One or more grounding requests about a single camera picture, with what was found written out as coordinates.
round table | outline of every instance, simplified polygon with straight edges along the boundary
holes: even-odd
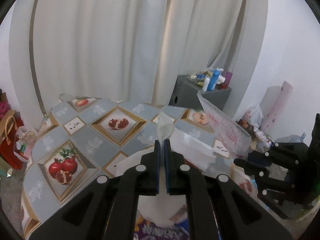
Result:
[[[210,124],[199,119],[202,112],[193,109],[71,95],[60,99],[42,123],[26,169],[21,201],[26,239],[94,179],[114,177],[120,161],[152,147],[160,111],[177,129],[223,147]],[[237,183],[243,183],[241,176]]]

gift bag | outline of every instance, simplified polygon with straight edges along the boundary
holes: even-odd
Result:
[[[18,125],[22,126],[23,123],[21,119],[19,118],[19,124],[17,124],[15,118],[13,115],[10,115],[8,117],[4,117],[1,122],[4,123],[4,129],[3,133],[0,135],[0,155],[2,158],[12,166],[14,169],[21,169],[22,168],[22,161],[20,161],[13,153],[13,145],[14,145],[14,138],[16,130],[18,129]]]

leaf print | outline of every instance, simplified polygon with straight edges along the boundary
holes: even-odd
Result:
[[[132,109],[132,111],[140,113],[141,111],[144,111],[144,105],[143,104],[138,104],[137,106],[135,106],[134,109]]]
[[[56,112],[56,114],[57,114],[57,116],[65,115],[67,111],[68,111],[68,108],[65,107],[65,108],[59,110],[58,112]]]
[[[100,105],[95,105],[93,107],[93,112],[97,113],[98,115],[102,115],[106,113],[106,111]]]
[[[98,137],[94,138],[93,141],[88,141],[87,154],[93,155],[95,152],[95,149],[98,149],[100,144],[102,143],[103,143],[103,140],[99,139]]]
[[[31,202],[34,202],[36,198],[40,199],[41,194],[43,193],[42,187],[43,187],[42,181],[37,181],[36,185],[31,188],[31,190],[28,192],[28,196]]]
[[[50,151],[52,149],[53,139],[50,136],[47,136],[43,139],[43,144],[45,145],[45,150]]]
[[[155,139],[153,139],[152,136],[147,137],[145,133],[142,133],[142,135],[138,136],[137,139],[143,144],[148,144],[148,146],[151,146],[155,143]]]
[[[192,137],[195,137],[195,138],[199,138],[200,135],[201,135],[201,132],[199,130],[196,130],[196,129],[192,129],[191,132],[189,132],[189,134],[192,136]]]

carpet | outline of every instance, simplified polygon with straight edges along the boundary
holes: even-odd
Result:
[[[13,170],[11,177],[0,178],[0,199],[5,215],[22,236],[21,192],[26,165],[21,170]]]

split pomegranate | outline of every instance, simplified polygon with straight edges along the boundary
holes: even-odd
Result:
[[[118,124],[118,129],[123,129],[123,128],[126,128],[129,124],[129,121],[127,119],[122,119],[120,121],[120,123]]]
[[[118,119],[111,119],[108,123],[108,126],[112,129],[115,129]]]
[[[78,169],[78,163],[75,160],[75,156],[73,155],[70,158],[65,158],[62,162],[62,170],[63,171],[69,171],[72,175],[76,173]]]
[[[128,125],[129,121],[126,118],[123,118],[122,120],[111,119],[108,123],[108,126],[114,130],[121,130],[126,128]]]
[[[54,163],[49,166],[49,173],[51,177],[55,178],[58,171],[62,170],[63,165],[57,158],[54,158]]]
[[[72,180],[72,175],[69,171],[58,171],[56,180],[61,184],[68,184]]]

